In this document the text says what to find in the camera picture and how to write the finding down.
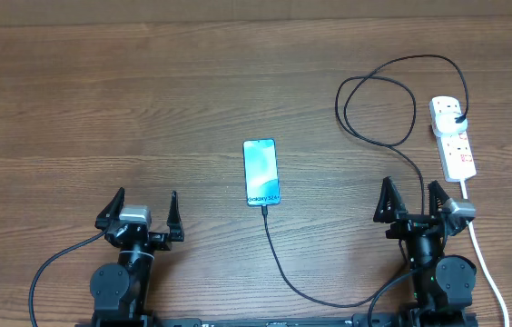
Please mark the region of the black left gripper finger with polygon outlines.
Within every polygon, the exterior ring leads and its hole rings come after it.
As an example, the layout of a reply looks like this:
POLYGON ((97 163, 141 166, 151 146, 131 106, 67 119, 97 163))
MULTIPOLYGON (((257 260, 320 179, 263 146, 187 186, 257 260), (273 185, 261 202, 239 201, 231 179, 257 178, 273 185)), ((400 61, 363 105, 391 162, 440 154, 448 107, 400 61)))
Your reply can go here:
POLYGON ((182 219, 179 213, 178 193, 176 191, 172 191, 170 210, 166 224, 169 227, 170 241, 183 242, 184 230, 182 226, 182 219))
POLYGON ((125 190, 120 187, 113 199, 97 215, 94 227, 99 230, 106 230, 113 220, 119 218, 119 214, 124 206, 125 190))

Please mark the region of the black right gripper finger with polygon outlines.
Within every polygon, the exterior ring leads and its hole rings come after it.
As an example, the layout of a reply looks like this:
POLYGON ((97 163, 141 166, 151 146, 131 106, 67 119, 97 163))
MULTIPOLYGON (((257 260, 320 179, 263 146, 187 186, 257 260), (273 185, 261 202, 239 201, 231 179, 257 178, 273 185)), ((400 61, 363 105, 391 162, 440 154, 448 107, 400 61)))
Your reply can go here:
POLYGON ((374 223, 394 223, 407 214, 399 191, 388 176, 382 181, 378 204, 373 216, 374 223))
POLYGON ((430 213, 449 212, 449 209, 446 206, 446 202, 449 200, 449 196, 437 180, 434 180, 428 184, 428 196, 430 213))

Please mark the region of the blue Samsung Galaxy smartphone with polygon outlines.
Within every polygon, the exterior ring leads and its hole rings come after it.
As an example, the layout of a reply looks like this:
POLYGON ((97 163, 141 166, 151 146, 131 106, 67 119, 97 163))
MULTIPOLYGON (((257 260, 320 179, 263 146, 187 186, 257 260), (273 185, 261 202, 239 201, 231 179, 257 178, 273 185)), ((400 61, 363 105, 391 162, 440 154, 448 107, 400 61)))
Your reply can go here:
POLYGON ((281 202, 276 143, 273 139, 247 140, 242 144, 246 198, 249 206, 281 202))

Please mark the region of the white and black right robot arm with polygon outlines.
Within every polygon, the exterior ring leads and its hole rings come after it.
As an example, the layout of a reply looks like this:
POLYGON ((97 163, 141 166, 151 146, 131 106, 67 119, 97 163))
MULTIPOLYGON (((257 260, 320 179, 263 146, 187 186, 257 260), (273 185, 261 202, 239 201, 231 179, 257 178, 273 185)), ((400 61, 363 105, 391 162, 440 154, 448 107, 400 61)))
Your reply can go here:
POLYGON ((429 213, 412 214, 406 209, 392 179, 383 179, 375 223, 386 223, 388 239, 406 245, 409 271, 389 282, 371 301, 363 321, 368 326, 476 326, 473 302, 477 267, 468 258, 446 255, 448 238, 468 228, 476 207, 468 200, 450 197, 437 181, 428 185, 429 213), (412 281, 414 302, 397 312, 375 313, 378 299, 390 288, 412 281))

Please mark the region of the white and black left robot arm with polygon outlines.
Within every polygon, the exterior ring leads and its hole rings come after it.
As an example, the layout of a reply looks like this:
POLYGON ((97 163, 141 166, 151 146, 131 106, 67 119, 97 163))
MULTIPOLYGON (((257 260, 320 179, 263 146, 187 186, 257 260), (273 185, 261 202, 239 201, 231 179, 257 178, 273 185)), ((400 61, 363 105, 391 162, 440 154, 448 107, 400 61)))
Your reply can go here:
POLYGON ((96 216, 94 227, 100 232, 48 258, 37 270, 28 293, 30 323, 37 327, 34 293, 42 273, 53 261, 89 243, 104 238, 119 250, 115 263, 106 263, 95 270, 90 282, 94 298, 91 326, 160 326, 161 320, 145 309, 154 254, 170 251, 174 243, 184 241, 184 229, 179 213, 178 193, 171 192, 166 225, 169 231, 150 230, 151 210, 146 205, 124 203, 121 187, 113 199, 96 216))

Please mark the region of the white charger plug adapter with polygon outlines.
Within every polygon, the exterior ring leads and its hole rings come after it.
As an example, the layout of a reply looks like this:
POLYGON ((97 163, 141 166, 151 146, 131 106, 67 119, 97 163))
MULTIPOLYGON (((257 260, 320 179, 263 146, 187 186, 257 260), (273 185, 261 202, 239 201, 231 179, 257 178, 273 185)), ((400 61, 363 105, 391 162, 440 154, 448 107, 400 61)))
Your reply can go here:
POLYGON ((432 130, 436 137, 447 137, 453 134, 460 134, 468 129, 468 120, 464 119, 457 122, 457 119, 462 116, 458 110, 447 109, 442 111, 434 109, 432 111, 432 130))

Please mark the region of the white power strip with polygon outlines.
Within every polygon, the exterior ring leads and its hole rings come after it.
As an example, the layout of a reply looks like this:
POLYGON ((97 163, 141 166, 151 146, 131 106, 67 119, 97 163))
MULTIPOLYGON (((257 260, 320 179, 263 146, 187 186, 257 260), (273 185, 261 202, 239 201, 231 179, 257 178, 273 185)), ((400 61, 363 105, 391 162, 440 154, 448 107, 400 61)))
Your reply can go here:
MULTIPOLYGON (((431 113, 434 109, 446 111, 449 108, 462 113, 458 99, 450 96, 436 96, 430 100, 428 106, 431 125, 431 113)), ((436 141, 443 174, 447 182, 459 183, 477 174, 467 130, 447 137, 436 137, 436 141)))

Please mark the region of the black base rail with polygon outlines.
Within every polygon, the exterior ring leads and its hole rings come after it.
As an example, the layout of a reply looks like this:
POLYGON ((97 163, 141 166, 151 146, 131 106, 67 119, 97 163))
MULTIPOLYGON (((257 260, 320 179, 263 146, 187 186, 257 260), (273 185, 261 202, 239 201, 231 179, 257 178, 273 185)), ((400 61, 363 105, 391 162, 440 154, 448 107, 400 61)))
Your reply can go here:
MULTIPOLYGON (((371 326, 394 327, 412 326, 409 322, 402 322, 395 313, 373 313, 371 326)), ((295 318, 272 320, 223 320, 202 321, 193 319, 158 319, 153 317, 151 322, 79 322, 77 327, 91 326, 161 326, 161 327, 367 327, 369 326, 366 313, 356 313, 347 318, 295 318)), ((478 326, 478 319, 474 313, 466 315, 465 323, 458 322, 425 322, 421 326, 478 326)))

